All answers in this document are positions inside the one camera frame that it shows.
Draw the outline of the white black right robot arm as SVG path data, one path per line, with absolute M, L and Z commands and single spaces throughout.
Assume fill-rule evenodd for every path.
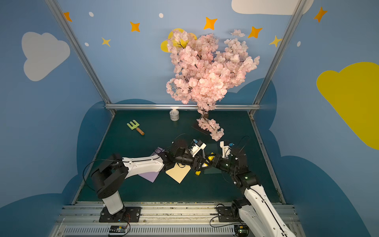
M 262 185 L 249 170 L 243 150 L 225 146 L 222 155 L 212 160 L 212 166 L 231 176 L 244 197 L 232 202 L 227 217 L 247 225 L 256 237 L 294 237 L 295 234 L 277 213 Z

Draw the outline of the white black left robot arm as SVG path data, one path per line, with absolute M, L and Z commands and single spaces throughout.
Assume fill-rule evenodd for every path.
M 104 204 L 105 214 L 116 217 L 125 213 L 125 207 L 119 195 L 119 188 L 124 180 L 145 173 L 165 172 L 176 182 L 181 183 L 188 172 L 193 168 L 200 171 L 207 158 L 204 149 L 206 144 L 202 141 L 193 141 L 187 147 L 184 140 L 172 143 L 168 151 L 155 152 L 149 157 L 126 158 L 113 154 L 103 160 L 91 174 L 95 192 Z

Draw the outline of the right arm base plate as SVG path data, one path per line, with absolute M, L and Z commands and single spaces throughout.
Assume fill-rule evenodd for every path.
M 218 221 L 221 223 L 226 222 L 243 222 L 236 209 L 231 206 L 217 205 L 216 211 L 218 213 Z

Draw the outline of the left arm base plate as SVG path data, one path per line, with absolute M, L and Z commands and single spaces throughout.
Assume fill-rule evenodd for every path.
M 99 222 L 100 223 L 117 223 L 117 222 L 128 222 L 137 223 L 139 222 L 141 215 L 141 207 L 123 207 L 119 212 L 115 214 L 110 214 L 108 209 L 104 207 L 100 213 Z

